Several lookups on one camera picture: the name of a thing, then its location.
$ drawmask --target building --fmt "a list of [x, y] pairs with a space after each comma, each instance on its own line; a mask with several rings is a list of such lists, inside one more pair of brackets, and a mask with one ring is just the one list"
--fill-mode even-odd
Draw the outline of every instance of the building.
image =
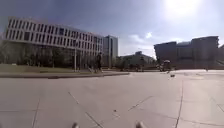
[[103, 66], [112, 68], [118, 57], [118, 38], [106, 36], [103, 44]]
[[118, 57], [117, 64], [123, 65], [124, 68], [134, 69], [136, 67], [143, 67], [147, 69], [155, 66], [155, 59], [138, 51], [132, 55]]
[[177, 42], [167, 42], [154, 45], [157, 60], [163, 62], [164, 60], [170, 60], [172, 65], [176, 64], [177, 60]]
[[218, 36], [194, 38], [180, 43], [155, 45], [157, 58], [168, 59], [178, 69], [214, 69], [218, 53]]
[[[113, 42], [118, 42], [117, 38], [108, 37]], [[29, 61], [36, 60], [30, 58], [38, 58], [38, 62], [41, 62], [39, 59], [48, 56], [47, 61], [52, 61], [52, 65], [55, 66], [57, 57], [54, 57], [57, 49], [60, 54], [63, 54], [61, 59], [64, 62], [69, 63], [71, 67], [82, 68], [94, 63], [96, 55], [103, 52], [104, 40], [108, 37], [68, 26], [10, 17], [3, 33], [4, 45], [6, 45], [4, 61], [20, 63], [24, 58], [29, 58]], [[115, 43], [112, 43], [112, 49], [115, 47], [117, 47]]]

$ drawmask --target concrete pavement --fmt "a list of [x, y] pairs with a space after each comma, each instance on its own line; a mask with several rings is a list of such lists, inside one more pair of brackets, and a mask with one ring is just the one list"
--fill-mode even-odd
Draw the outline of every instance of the concrete pavement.
[[131, 73], [85, 79], [0, 79], [2, 128], [224, 128], [224, 77]]

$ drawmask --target sunlight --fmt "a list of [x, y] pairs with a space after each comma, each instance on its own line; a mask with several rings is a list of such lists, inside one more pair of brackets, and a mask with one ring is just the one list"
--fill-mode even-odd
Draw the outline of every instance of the sunlight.
[[201, 0], [165, 0], [166, 13], [169, 18], [192, 16], [196, 13]]

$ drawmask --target person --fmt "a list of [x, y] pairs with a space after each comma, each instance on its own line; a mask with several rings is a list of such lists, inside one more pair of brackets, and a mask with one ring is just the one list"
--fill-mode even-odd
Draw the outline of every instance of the person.
[[100, 52], [96, 57], [97, 70], [101, 72], [102, 53]]

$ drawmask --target blue sky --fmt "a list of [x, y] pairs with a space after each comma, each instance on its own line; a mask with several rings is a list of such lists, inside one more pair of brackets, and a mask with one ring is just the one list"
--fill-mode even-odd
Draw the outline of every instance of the blue sky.
[[119, 38], [119, 55], [153, 45], [219, 36], [224, 43], [223, 0], [0, 0], [0, 32], [8, 16], [31, 17]]

